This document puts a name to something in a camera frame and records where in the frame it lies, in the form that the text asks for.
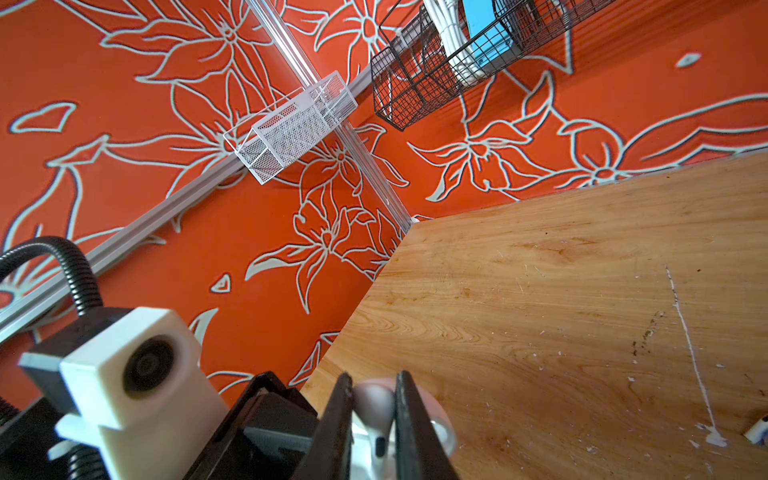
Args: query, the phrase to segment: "wooden table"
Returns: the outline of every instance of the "wooden table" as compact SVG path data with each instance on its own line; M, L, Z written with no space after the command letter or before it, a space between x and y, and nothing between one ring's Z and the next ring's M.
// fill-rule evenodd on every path
M418 223L302 393L409 370L463 478L768 478L766 190L762 154Z

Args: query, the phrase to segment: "white mesh basket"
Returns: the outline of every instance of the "white mesh basket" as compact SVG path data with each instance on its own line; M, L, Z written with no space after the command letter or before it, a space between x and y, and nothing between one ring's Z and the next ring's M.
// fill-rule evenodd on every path
M355 108L352 92L334 71L243 119L240 124L256 123L242 138L237 133L240 127L229 130L225 138L250 173L264 184L310 151Z

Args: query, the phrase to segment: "black camera lens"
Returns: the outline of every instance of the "black camera lens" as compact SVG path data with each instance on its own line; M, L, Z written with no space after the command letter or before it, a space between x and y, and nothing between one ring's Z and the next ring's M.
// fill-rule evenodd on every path
M123 371L123 388L136 396L159 386L174 366L174 348L161 337L150 338L136 349Z

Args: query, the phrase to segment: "black wire basket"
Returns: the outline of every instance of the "black wire basket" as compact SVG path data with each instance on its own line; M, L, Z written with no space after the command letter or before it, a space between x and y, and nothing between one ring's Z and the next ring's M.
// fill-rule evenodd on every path
M496 19L450 55L422 4L394 38L380 30L389 45L371 60L374 111L403 131L613 1L493 0ZM458 13L469 38L463 8Z

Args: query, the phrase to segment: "light blue object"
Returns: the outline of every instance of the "light blue object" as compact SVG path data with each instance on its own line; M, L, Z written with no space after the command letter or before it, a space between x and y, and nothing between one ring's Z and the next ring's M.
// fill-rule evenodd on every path
M472 38L496 20L493 0L465 0L464 13ZM511 44L509 33L500 24L496 24L472 43L472 55L478 65L484 67L506 53Z

